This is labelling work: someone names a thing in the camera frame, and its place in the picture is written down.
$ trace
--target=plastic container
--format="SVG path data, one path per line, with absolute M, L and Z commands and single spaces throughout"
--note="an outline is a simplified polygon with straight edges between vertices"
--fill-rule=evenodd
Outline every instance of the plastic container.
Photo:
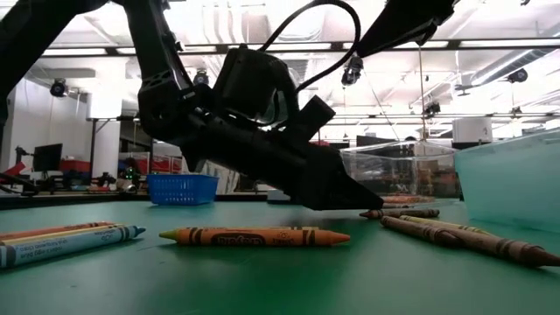
M 340 151 L 350 177 L 381 196 L 459 196 L 455 149 L 426 142 L 394 142 Z
M 157 205 L 195 206 L 213 202 L 218 178 L 207 175 L 148 175 L 151 202 Z
M 455 164 L 470 218 L 560 232 L 560 129 L 462 150 Z

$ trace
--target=computer monitor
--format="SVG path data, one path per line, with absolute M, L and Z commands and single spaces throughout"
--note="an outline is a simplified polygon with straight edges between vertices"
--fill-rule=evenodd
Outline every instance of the computer monitor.
M 57 171 L 62 158 L 62 143 L 35 147 L 33 170 L 35 172 Z

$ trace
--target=ceiling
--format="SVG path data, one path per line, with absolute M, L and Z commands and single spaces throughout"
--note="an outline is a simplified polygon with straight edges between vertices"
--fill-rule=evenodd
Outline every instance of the ceiling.
M 177 38 L 186 45 L 262 43 L 294 10 L 309 1 L 292 0 L 189 0 L 171 2 L 166 19 Z M 347 1 L 360 15 L 363 32 L 375 21 L 385 0 Z M 0 0 L 0 16 L 14 1 Z M 521 6 L 518 0 L 461 0 L 456 13 L 441 26 L 434 40 L 448 39 L 528 39 L 560 36 L 558 12 L 560 0 L 532 0 Z M 350 17 L 341 9 L 323 6 L 306 12 L 285 30 L 279 41 L 349 42 L 354 36 Z M 52 48 L 132 46 L 123 9 L 109 3 L 97 11 L 76 17 L 52 43 Z M 319 95 L 338 115 L 346 119 L 332 121 L 322 130 L 330 139 L 344 135 L 355 138 L 366 130 L 378 137 L 400 138 L 416 135 L 422 126 L 418 118 L 365 119 L 350 115 L 421 114 L 423 103 L 437 101 L 442 114 L 508 113 L 521 106 L 523 113 L 547 113 L 560 110 L 560 51 L 550 52 L 524 68 L 528 79 L 510 84 L 496 80 L 463 95 L 455 91 L 458 84 L 470 84 L 473 74 L 492 70 L 496 62 L 527 49 L 461 51 L 381 52 L 364 59 L 364 72 L 355 85 L 344 89 L 340 83 L 342 69 L 312 85 L 300 96 L 302 100 Z M 279 53 L 292 74 L 301 81 L 311 78 L 340 58 L 340 52 Z M 36 80 L 52 81 L 65 76 L 73 88 L 88 90 L 95 84 L 95 71 L 115 62 L 116 57 L 43 58 L 30 72 Z M 124 109 L 136 107 L 140 70 L 134 57 L 118 57 L 127 62 L 127 80 L 123 84 Z M 223 56 L 192 55 L 181 60 L 190 74 L 206 68 L 211 84 L 221 70 Z M 434 130 L 449 130 L 453 118 L 428 121 Z M 495 119 L 494 136 L 511 137 L 511 126 L 532 128 L 547 119 Z

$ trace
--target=crayon tip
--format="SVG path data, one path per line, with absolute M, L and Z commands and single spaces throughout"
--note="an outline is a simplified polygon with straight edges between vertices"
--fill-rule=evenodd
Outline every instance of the crayon tip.
M 348 242 L 348 241 L 350 241 L 350 235 L 331 232 L 331 241 L 332 241 L 332 244 Z
M 168 240 L 177 240 L 177 233 L 175 231 L 165 231 L 159 234 L 159 237 L 166 238 Z

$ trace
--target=teal plastic bin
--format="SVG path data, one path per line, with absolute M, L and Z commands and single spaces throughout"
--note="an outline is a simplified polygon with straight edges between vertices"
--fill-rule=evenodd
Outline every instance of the teal plastic bin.
M 455 154 L 469 217 L 560 233 L 560 129 Z

